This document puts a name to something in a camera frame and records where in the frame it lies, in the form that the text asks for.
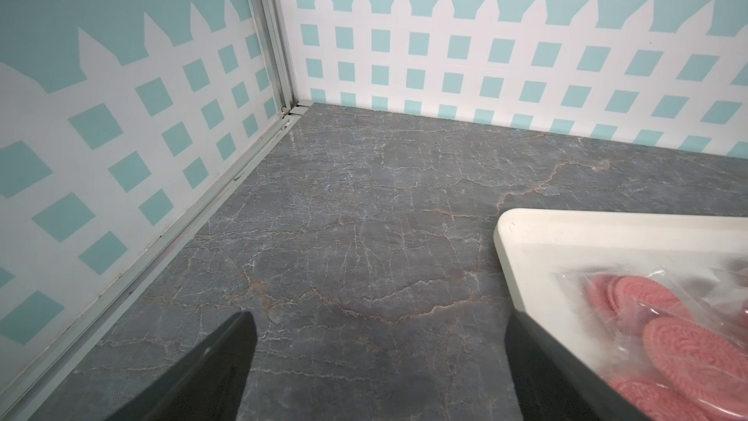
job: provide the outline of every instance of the metal frame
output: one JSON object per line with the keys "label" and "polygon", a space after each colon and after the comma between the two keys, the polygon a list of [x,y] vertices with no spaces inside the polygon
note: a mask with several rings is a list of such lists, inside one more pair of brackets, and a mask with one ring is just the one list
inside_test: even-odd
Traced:
{"label": "metal frame", "polygon": [[280,0],[249,0],[257,28],[259,44],[271,67],[273,89],[283,101],[284,113],[298,103],[289,58],[288,40],[283,28]]}

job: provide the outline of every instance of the picket fence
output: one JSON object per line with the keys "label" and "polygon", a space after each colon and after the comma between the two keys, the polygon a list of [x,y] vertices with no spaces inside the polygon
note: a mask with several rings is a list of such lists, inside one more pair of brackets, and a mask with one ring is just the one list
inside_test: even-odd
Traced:
{"label": "picket fence", "polygon": [[[683,146],[713,154],[732,150],[731,155],[748,157],[748,108],[741,106],[724,124],[702,122],[716,101],[748,101],[745,82],[732,84],[748,62],[748,29],[743,28],[735,37],[709,35],[714,1],[683,23],[677,33],[650,31],[654,0],[643,4],[620,30],[596,27],[597,0],[589,0],[568,26],[546,23],[545,0],[535,0],[519,23],[499,20],[497,0],[485,0],[474,19],[454,18],[452,0],[438,0],[428,17],[411,14],[409,0],[395,0],[390,14],[372,13],[369,0],[353,0],[350,12],[333,9],[332,0],[316,0],[314,9],[300,9],[296,0],[281,3],[295,80],[303,98],[410,113],[419,113],[420,106],[424,116],[675,149]],[[308,40],[304,43],[302,25],[316,26],[319,45],[310,45]],[[352,49],[337,46],[336,27],[352,28]],[[372,51],[372,30],[390,32],[389,52]],[[409,53],[411,33],[429,34],[427,55]],[[451,36],[470,37],[466,58],[448,57]],[[510,61],[489,61],[495,39],[514,42]],[[539,59],[558,44],[560,50],[552,66],[533,65],[536,50]],[[599,71],[577,68],[588,46],[610,49]],[[649,76],[627,74],[638,51],[662,53]],[[679,80],[694,54],[718,58],[702,81]],[[695,59],[692,63],[698,64],[704,58]],[[307,60],[322,61],[322,78],[310,76]],[[355,81],[339,78],[338,62],[353,64]],[[372,83],[373,65],[388,67],[387,85]],[[408,69],[425,70],[423,89],[406,86]],[[383,70],[374,72],[374,80],[382,83]],[[450,89],[445,74],[462,75],[459,94],[444,91]],[[503,80],[497,98],[497,80],[489,82],[494,90],[488,88],[481,96],[486,77]],[[521,98],[527,81],[545,83],[539,102],[522,101],[533,99]],[[570,86],[583,88],[572,89],[567,98]],[[664,96],[688,98],[672,119],[652,116]]]}
{"label": "picket fence", "polygon": [[[8,198],[0,196],[2,266],[13,275],[0,289],[0,309],[5,310],[0,317],[13,312],[35,292],[63,307],[25,344],[0,336],[0,353],[6,355],[0,391],[279,117],[273,113],[276,106],[272,86],[260,89],[260,78],[256,78],[256,73],[265,67],[262,55],[257,55],[259,47],[254,48],[254,58],[248,50],[247,38],[256,33],[253,20],[240,21],[229,0],[225,0],[224,15],[226,27],[211,31],[192,5],[193,39],[177,46],[145,15],[148,57],[127,65],[121,65],[112,52],[80,30],[80,67],[86,80],[49,94],[33,79],[0,62],[0,150],[23,142],[51,170],[51,175],[24,190]],[[219,50],[229,45],[233,46],[238,66],[226,71]],[[202,61],[210,83],[193,90],[184,66],[196,60]],[[163,82],[172,104],[151,116],[136,88],[157,78]],[[237,107],[232,89],[241,83],[249,101]],[[218,101],[223,120],[216,122],[214,111],[215,125],[210,128],[201,109],[214,100]],[[69,119],[100,104],[106,105],[122,133],[92,149]],[[246,126],[244,122],[253,115],[257,125]],[[162,135],[180,123],[189,134],[189,145],[172,154]],[[180,143],[183,146],[188,142],[182,137]],[[109,168],[134,152],[150,175],[125,191]],[[192,188],[183,170],[198,158],[207,177]],[[159,191],[173,206],[152,225],[139,207]],[[95,216],[58,241],[32,218],[70,193]],[[126,252],[98,274],[79,256],[107,232],[114,234]]]}

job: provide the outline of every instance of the white lattice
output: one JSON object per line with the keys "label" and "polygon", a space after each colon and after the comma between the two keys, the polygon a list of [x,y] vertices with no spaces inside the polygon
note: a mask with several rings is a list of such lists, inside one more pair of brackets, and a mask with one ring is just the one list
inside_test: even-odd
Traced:
{"label": "white lattice", "polygon": [[[391,14],[375,14],[369,0],[353,0],[352,12],[333,10],[332,0],[316,0],[315,9],[299,9],[296,0],[281,0],[297,87],[302,98],[310,89],[324,89],[328,102],[340,103],[340,92],[356,95],[357,106],[372,107],[373,96],[388,98],[388,109],[402,112],[405,101],[422,101],[422,114],[436,117],[440,104],[456,106],[456,118],[473,121],[476,109],[493,110],[492,123],[509,126],[516,114],[533,116],[530,128],[548,131],[555,119],[575,121],[570,134],[589,136],[597,124],[618,127],[613,140],[632,142],[642,129],[663,132],[657,146],[678,148],[689,136],[711,138],[704,152],[726,154],[746,141],[748,108],[740,108],[725,125],[700,122],[716,100],[748,101],[748,87],[730,84],[748,62],[748,30],[736,37],[708,35],[714,2],[686,21],[678,33],[650,31],[654,1],[649,0],[621,30],[597,28],[597,0],[590,0],[569,26],[547,24],[545,0],[536,0],[520,23],[499,21],[497,0],[485,0],[476,18],[454,18],[452,0],[439,0],[432,16],[411,14],[409,0],[395,0]],[[304,45],[301,24],[317,25],[319,46]],[[355,48],[339,49],[335,27],[352,27]],[[371,51],[371,30],[390,30],[390,52]],[[428,56],[408,54],[410,32],[429,33]],[[447,58],[452,35],[471,37],[466,60]],[[515,40],[508,64],[489,62],[494,38]],[[562,44],[553,68],[530,65],[538,42]],[[611,48],[599,72],[577,70],[587,46]],[[649,77],[626,75],[637,50],[664,52]],[[692,54],[719,56],[702,82],[677,80]],[[305,60],[323,61],[324,78],[307,76]],[[355,63],[355,82],[338,78],[338,62]],[[371,84],[371,66],[387,65],[388,86]],[[406,88],[407,69],[425,69],[424,89]],[[460,94],[442,92],[445,72],[464,75]],[[500,98],[480,96],[483,78],[503,78]],[[526,80],[547,82],[539,104],[519,101]],[[591,87],[582,108],[561,105],[569,85]],[[638,92],[627,113],[607,112],[615,90]],[[678,117],[652,117],[665,95],[687,96]]]}
{"label": "white lattice", "polygon": [[[265,62],[262,56],[251,59],[245,41],[256,33],[254,22],[239,21],[229,0],[225,0],[224,14],[227,26],[211,32],[192,5],[193,40],[178,46],[173,46],[146,15],[145,48],[149,56],[128,65],[121,65],[113,53],[80,30],[80,66],[87,80],[50,94],[37,82],[0,63],[0,147],[22,140],[53,173],[8,199],[0,196],[2,266],[15,275],[0,293],[0,318],[37,290],[64,306],[26,345],[0,337],[0,353],[6,355],[2,358],[0,387],[121,276],[278,117],[268,120],[266,116],[263,103],[272,98],[272,87],[260,91],[255,78]],[[227,74],[218,51],[229,44],[233,45],[238,68]],[[197,59],[203,61],[210,84],[193,92],[182,67]],[[156,78],[162,79],[173,106],[152,117],[135,89]],[[237,108],[231,89],[242,81],[250,102]],[[219,102],[224,121],[209,129],[201,108],[214,99]],[[68,119],[101,103],[117,119],[123,134],[92,150]],[[242,121],[250,114],[255,115],[259,130],[248,137]],[[192,145],[173,156],[162,133],[178,122],[184,123]],[[226,134],[231,134],[236,151],[223,160],[216,142]],[[125,193],[108,168],[134,151],[152,175]],[[182,170],[198,157],[209,176],[192,189]],[[173,209],[151,226],[138,206],[159,189],[167,194]],[[71,192],[96,217],[57,242],[32,217]],[[78,257],[107,231],[114,232],[127,252],[99,276]]]}

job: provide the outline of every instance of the marble veining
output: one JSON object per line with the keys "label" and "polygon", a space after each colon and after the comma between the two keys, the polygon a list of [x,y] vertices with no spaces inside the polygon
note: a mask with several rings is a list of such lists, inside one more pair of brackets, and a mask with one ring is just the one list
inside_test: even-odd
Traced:
{"label": "marble veining", "polygon": [[34,419],[102,419],[238,310],[239,419],[521,419],[516,207],[747,216],[748,161],[315,104]]}

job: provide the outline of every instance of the wall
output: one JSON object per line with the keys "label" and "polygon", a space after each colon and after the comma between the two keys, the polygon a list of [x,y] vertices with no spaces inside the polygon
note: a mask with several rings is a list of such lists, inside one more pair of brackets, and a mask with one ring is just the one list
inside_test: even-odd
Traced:
{"label": "wall", "polygon": [[247,0],[0,0],[0,388],[277,115]]}
{"label": "wall", "polygon": [[301,98],[748,157],[748,0],[282,0]]}

